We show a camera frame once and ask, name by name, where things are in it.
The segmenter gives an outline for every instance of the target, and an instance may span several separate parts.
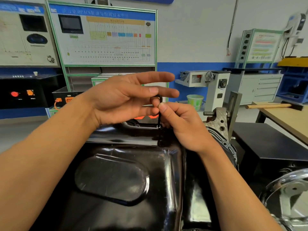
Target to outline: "wooden tabletop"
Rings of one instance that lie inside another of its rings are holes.
[[[275,104],[253,102],[252,104]],[[259,109],[266,116],[288,130],[291,134],[308,144],[308,105],[302,111],[291,108]]]

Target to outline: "bucket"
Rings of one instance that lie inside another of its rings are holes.
[[[188,104],[191,104],[195,107],[196,111],[199,111],[201,108],[201,105],[203,103],[204,96],[201,95],[188,95],[187,100]]]

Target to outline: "red button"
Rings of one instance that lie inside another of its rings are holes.
[[[17,96],[19,95],[19,93],[16,92],[16,91],[12,91],[12,92],[11,92],[11,95],[12,95],[13,97],[17,97]]]

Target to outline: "drawer handle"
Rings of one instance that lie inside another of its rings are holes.
[[[275,93],[272,93],[272,94],[261,94],[261,95],[255,95],[255,96],[266,96],[266,95],[275,95]]]
[[[259,84],[269,84],[269,83],[279,83],[279,82],[259,82]]]
[[[261,78],[260,80],[264,80],[264,79],[280,79],[280,77],[276,77],[276,78]]]
[[[267,89],[267,88],[277,88],[276,86],[275,87],[258,87],[257,89]]]

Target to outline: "forearm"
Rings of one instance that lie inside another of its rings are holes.
[[[0,230],[28,230],[70,162],[95,130],[76,97],[25,140],[0,155]]]
[[[199,155],[209,177],[222,231],[282,230],[218,144]]]

